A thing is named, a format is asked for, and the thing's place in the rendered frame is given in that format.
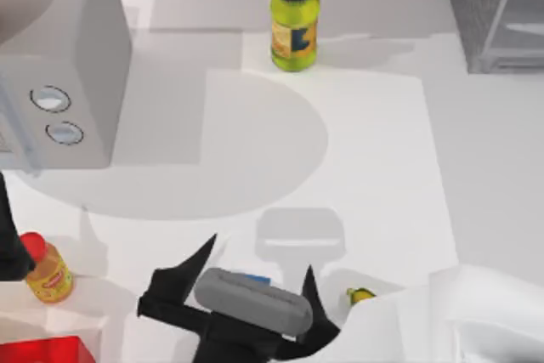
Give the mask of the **small blue block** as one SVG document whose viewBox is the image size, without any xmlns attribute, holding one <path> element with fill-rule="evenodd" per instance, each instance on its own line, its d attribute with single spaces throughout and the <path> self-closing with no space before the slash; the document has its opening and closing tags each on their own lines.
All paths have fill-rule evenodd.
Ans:
<svg viewBox="0 0 544 363">
<path fill-rule="evenodd" d="M 263 286 L 270 286 L 271 285 L 271 279 L 266 276 L 262 275 L 252 275 L 248 273 L 242 273 L 242 272 L 236 272 L 235 273 L 239 279 L 244 283 L 253 283 L 253 284 L 259 284 Z"/>
</svg>

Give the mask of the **small microwave knob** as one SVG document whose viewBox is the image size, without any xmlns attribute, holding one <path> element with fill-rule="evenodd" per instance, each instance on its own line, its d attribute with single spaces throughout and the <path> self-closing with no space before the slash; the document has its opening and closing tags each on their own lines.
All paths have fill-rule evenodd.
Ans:
<svg viewBox="0 0 544 363">
<path fill-rule="evenodd" d="M 48 124 L 45 127 L 45 132 L 53 142 L 59 145 L 77 145 L 84 139 L 83 130 L 68 121 Z"/>
</svg>

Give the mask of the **red box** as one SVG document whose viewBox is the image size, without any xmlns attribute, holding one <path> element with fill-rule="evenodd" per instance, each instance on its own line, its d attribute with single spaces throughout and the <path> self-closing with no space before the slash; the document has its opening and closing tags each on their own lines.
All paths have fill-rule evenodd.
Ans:
<svg viewBox="0 0 544 363">
<path fill-rule="evenodd" d="M 0 363 L 97 363 L 78 336 L 0 344 Z"/>
</svg>

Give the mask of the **orange bottle with red cap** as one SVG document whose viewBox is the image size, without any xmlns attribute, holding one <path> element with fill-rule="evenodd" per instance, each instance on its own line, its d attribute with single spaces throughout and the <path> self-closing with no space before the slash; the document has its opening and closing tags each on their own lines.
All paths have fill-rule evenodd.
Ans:
<svg viewBox="0 0 544 363">
<path fill-rule="evenodd" d="M 27 232 L 20 239 L 35 263 L 25 281 L 43 303 L 59 303 L 68 298 L 74 278 L 57 248 L 37 232 Z"/>
</svg>

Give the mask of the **pale microwave oven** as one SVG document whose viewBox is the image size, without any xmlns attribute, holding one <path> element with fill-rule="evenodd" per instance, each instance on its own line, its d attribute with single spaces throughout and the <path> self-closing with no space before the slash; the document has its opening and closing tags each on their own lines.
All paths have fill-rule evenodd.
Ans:
<svg viewBox="0 0 544 363">
<path fill-rule="evenodd" d="M 0 0 L 0 170 L 103 168 L 111 162 L 132 57 L 122 0 Z M 71 98 L 60 113 L 30 91 Z M 68 121 L 84 139 L 59 145 L 48 124 Z"/>
</svg>

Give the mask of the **small yellow object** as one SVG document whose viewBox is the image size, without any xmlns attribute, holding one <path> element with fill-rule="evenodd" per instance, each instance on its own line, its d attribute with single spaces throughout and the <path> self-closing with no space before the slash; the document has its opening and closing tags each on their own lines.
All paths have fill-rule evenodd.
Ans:
<svg viewBox="0 0 544 363">
<path fill-rule="evenodd" d="M 364 287 L 349 288 L 346 291 L 346 295 L 348 296 L 348 300 L 351 305 L 356 305 L 358 302 L 362 302 L 367 299 L 372 299 L 376 296 L 374 292 Z"/>
</svg>

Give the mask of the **pale grey rounded box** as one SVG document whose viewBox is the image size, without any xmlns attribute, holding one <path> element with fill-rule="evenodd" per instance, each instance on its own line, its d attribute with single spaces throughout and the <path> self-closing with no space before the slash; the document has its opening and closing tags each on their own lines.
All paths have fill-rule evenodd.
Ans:
<svg viewBox="0 0 544 363">
<path fill-rule="evenodd" d="M 314 322 L 305 297 L 226 269 L 205 271 L 194 294 L 206 309 L 289 337 L 304 334 Z"/>
</svg>

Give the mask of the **green bottle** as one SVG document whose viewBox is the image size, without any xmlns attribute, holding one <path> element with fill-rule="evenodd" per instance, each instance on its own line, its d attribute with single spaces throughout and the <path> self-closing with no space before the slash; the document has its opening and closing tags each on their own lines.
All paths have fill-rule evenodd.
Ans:
<svg viewBox="0 0 544 363">
<path fill-rule="evenodd" d="M 317 56 L 320 0 L 270 0 L 271 58 L 283 71 L 303 71 Z"/>
</svg>

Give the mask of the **large microwave knob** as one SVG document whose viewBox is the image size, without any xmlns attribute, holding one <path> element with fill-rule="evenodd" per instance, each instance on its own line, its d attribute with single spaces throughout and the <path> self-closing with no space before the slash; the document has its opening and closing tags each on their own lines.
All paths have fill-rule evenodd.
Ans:
<svg viewBox="0 0 544 363">
<path fill-rule="evenodd" d="M 38 109 L 49 113 L 60 113 L 71 107 L 70 96 L 64 90 L 52 85 L 32 89 L 30 99 Z"/>
</svg>

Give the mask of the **grey cabinet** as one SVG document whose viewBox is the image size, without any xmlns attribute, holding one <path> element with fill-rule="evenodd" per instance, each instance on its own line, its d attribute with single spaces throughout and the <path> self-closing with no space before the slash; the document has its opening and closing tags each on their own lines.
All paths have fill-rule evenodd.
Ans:
<svg viewBox="0 0 544 363">
<path fill-rule="evenodd" d="M 544 74 L 544 0 L 450 0 L 473 74 Z"/>
</svg>

